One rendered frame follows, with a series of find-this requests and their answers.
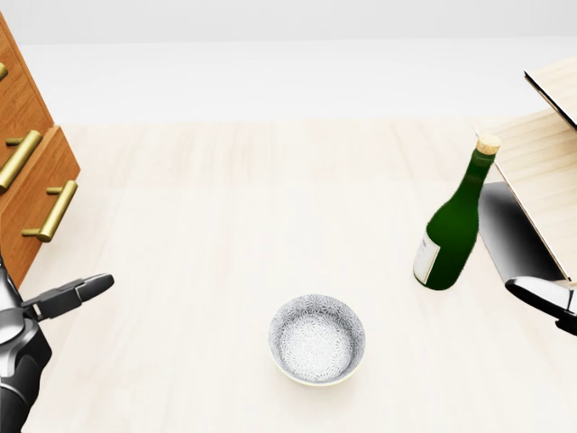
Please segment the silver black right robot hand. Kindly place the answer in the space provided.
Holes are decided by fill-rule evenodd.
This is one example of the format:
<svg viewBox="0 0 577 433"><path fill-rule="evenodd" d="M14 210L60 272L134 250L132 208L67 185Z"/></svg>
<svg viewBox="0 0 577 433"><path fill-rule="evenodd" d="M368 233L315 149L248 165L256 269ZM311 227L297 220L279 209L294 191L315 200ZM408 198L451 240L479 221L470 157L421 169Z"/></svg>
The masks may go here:
<svg viewBox="0 0 577 433"><path fill-rule="evenodd" d="M526 304L555 318L559 329L577 336L577 290L532 276L511 278L505 287Z"/></svg>

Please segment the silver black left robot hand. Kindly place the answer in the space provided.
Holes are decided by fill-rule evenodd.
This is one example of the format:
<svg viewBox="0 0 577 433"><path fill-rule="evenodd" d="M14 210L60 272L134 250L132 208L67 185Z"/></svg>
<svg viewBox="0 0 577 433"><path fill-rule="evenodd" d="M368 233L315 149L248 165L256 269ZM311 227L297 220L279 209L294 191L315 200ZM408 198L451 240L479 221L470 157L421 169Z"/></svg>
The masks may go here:
<svg viewBox="0 0 577 433"><path fill-rule="evenodd" d="M28 410L36 401L52 351L40 323L57 318L104 293L114 277L76 279L24 300L0 256L0 409Z"/></svg>

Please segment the large wooden drawer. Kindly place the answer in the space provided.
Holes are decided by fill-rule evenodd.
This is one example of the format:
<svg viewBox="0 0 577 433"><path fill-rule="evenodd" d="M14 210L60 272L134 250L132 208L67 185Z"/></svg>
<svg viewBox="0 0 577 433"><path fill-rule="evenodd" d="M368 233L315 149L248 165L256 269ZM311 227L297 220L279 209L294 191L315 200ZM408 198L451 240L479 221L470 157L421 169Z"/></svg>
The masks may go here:
<svg viewBox="0 0 577 433"><path fill-rule="evenodd" d="M32 266L41 245L35 237L23 237L24 228L40 227L56 196L46 188L62 187L76 180L80 168L59 126L43 137L31 158L4 195L0 195L0 254L15 285Z"/></svg>

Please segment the wooden cabinet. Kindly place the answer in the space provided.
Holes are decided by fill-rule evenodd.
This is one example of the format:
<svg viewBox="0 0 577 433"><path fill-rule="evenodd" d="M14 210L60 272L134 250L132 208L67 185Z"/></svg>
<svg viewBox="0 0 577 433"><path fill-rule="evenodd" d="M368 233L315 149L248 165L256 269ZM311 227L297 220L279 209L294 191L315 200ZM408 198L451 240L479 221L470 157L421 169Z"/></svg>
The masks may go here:
<svg viewBox="0 0 577 433"><path fill-rule="evenodd" d="M0 14L0 255L15 285L53 239L79 173Z"/></svg>

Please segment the green glass bottle with cork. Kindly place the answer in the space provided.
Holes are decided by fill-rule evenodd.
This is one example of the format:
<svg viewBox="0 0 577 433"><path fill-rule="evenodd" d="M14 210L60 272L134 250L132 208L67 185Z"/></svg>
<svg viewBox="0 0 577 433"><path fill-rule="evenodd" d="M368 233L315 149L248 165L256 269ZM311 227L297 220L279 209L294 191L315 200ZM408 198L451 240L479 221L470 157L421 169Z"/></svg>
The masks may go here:
<svg viewBox="0 0 577 433"><path fill-rule="evenodd" d="M481 190L500 146L493 134L478 136L458 188L428 221L413 262L415 278L428 289L447 290L459 279L477 240Z"/></svg>

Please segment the pale wooden open box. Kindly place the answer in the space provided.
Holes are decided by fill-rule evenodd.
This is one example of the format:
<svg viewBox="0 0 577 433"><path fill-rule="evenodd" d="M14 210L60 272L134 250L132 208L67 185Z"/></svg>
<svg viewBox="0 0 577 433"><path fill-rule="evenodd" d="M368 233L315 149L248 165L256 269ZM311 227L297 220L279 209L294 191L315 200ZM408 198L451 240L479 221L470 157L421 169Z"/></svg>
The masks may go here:
<svg viewBox="0 0 577 433"><path fill-rule="evenodd" d="M548 107L494 128L502 146L481 193L481 237L502 280L577 289L577 55L525 79Z"/></svg>

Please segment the patterned grey white bowl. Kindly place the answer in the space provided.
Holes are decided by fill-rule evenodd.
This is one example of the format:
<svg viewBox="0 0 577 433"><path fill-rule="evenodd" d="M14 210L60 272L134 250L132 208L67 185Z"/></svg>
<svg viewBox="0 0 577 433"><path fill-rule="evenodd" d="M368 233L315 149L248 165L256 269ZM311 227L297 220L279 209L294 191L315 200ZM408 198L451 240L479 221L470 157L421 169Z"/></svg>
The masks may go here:
<svg viewBox="0 0 577 433"><path fill-rule="evenodd" d="M352 377L362 363L366 334L346 303L324 294L285 302L268 328L270 356L290 380L328 387Z"/></svg>

